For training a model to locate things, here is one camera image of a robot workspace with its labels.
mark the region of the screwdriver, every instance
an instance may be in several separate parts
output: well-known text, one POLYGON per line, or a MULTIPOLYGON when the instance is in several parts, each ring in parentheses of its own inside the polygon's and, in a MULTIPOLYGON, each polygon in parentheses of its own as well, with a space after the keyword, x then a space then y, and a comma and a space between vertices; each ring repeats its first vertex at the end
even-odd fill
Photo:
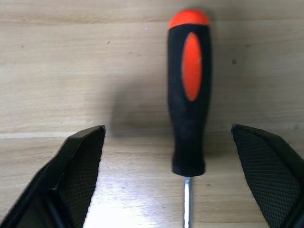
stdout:
POLYGON ((174 131, 172 171, 184 177, 183 227, 192 227, 192 177, 205 172, 203 132, 211 93, 208 17, 193 9, 176 14, 168 34, 168 105, 174 131))

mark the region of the black plastic part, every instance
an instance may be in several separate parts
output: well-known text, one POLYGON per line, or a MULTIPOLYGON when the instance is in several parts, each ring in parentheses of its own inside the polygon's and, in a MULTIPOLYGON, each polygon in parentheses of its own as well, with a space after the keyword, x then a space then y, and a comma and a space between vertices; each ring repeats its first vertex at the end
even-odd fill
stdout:
POLYGON ((280 137, 234 125, 248 186, 270 228, 304 227, 304 161, 280 137))
POLYGON ((31 180, 0 228, 81 228, 95 190, 105 127, 69 136, 31 180))
POLYGON ((168 37, 168 104, 175 137, 172 170, 178 175, 199 176, 205 171, 202 144, 210 92, 209 27, 187 24, 171 28, 168 37), (191 32, 198 37, 202 53, 202 81, 198 97, 194 101, 187 99, 181 78, 184 43, 191 32))

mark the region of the wooden table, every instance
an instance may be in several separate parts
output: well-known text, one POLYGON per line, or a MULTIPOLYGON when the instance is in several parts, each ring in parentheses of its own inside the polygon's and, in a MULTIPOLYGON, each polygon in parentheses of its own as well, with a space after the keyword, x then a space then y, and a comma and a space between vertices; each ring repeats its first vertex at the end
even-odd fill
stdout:
POLYGON ((182 226, 166 37, 170 18, 189 7, 211 18, 214 62, 194 227, 267 227, 229 131, 262 128, 304 154, 299 0, 0 0, 0 219, 65 137, 105 124, 85 228, 182 226))

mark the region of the orange grip insert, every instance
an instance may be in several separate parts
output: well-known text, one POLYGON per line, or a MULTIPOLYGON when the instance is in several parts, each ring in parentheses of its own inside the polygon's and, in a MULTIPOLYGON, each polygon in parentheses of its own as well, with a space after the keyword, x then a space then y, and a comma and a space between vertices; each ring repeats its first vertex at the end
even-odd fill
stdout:
POLYGON ((202 80, 202 53, 199 38, 193 32, 189 33, 184 44, 181 73, 187 99, 194 101, 202 80))

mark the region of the metal shaft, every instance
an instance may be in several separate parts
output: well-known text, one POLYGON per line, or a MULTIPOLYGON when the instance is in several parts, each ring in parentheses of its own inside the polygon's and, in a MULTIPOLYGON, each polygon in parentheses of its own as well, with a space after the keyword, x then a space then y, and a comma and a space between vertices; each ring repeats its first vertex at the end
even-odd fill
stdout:
POLYGON ((184 178, 184 228, 192 228, 192 179, 184 178))

